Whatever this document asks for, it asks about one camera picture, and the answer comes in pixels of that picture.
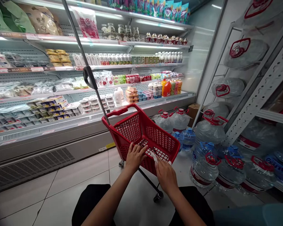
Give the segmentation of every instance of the ventilation grille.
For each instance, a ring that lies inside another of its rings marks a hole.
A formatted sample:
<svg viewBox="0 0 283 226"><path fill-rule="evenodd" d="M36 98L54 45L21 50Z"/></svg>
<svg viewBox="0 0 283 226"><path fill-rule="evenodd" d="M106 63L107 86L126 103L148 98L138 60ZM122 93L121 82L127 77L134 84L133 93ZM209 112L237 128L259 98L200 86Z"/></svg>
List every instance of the ventilation grille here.
<svg viewBox="0 0 283 226"><path fill-rule="evenodd" d="M0 169L0 187L31 177L75 158L62 148Z"/></svg>

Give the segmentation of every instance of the red shopping basket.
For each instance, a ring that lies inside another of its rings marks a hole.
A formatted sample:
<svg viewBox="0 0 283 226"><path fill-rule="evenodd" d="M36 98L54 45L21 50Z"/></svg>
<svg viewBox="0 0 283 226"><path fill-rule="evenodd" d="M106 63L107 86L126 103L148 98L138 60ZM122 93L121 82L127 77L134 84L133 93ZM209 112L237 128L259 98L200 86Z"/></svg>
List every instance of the red shopping basket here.
<svg viewBox="0 0 283 226"><path fill-rule="evenodd" d="M142 147L148 145L148 150L146 151L148 158L142 161L141 166L156 176L154 160L150 156L151 152L161 159L173 163L178 154L180 143L172 135L158 127L136 104L115 109L108 113L107 117L119 116L127 112L130 107L134 107L137 112L119 121L114 126L108 125L104 116L102 121L109 129L119 155L124 161L126 161L131 142Z"/></svg>

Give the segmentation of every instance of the cart wheel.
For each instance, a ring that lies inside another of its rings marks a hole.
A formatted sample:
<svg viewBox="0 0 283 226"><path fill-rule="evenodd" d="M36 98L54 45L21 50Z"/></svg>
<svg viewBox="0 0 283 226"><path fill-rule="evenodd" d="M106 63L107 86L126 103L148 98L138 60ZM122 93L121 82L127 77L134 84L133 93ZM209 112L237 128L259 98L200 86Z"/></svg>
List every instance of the cart wheel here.
<svg viewBox="0 0 283 226"><path fill-rule="evenodd" d="M124 163L125 163L124 160L121 160L121 161L119 162L119 167L122 168L122 167L124 166Z"/></svg>
<svg viewBox="0 0 283 226"><path fill-rule="evenodd" d="M153 198L153 201L154 201L154 202L158 202L158 200L159 200L159 199L162 199L163 197L164 197L163 192L162 192L162 191L159 191L159 192L155 195L155 197Z"/></svg>

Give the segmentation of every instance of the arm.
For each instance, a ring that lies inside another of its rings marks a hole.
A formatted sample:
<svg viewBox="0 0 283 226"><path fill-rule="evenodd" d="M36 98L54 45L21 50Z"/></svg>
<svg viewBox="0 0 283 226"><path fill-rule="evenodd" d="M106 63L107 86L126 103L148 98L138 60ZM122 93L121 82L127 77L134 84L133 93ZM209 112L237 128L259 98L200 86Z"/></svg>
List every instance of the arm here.
<svg viewBox="0 0 283 226"><path fill-rule="evenodd" d="M158 181L167 193L185 226L205 226L201 217L183 196L177 185L176 173L169 163L157 158L155 163Z"/></svg>
<svg viewBox="0 0 283 226"><path fill-rule="evenodd" d="M117 210L119 202L131 180L131 177L137 171L141 162L147 157L144 155L147 145L141 149L141 146L130 144L126 166L112 187L106 192L103 198L98 202L91 211L82 226L104 226L110 225L114 214Z"/></svg>

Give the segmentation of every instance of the white floor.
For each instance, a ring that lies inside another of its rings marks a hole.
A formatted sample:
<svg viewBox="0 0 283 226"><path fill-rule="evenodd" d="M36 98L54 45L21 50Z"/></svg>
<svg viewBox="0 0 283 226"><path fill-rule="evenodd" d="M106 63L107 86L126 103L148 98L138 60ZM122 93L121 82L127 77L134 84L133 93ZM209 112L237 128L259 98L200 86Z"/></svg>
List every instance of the white floor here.
<svg viewBox="0 0 283 226"><path fill-rule="evenodd" d="M71 217L80 194L88 184L113 184L121 173L116 148L52 172L0 193L0 225L71 226ZM180 152L173 163L179 186L193 186L189 170L191 156ZM144 170L158 184L157 178ZM223 193L216 187L198 189L211 209L219 210L277 202L267 193L244 196L236 190ZM116 225L168 225L174 206L165 195L153 202L155 190L136 172L114 217Z"/></svg>

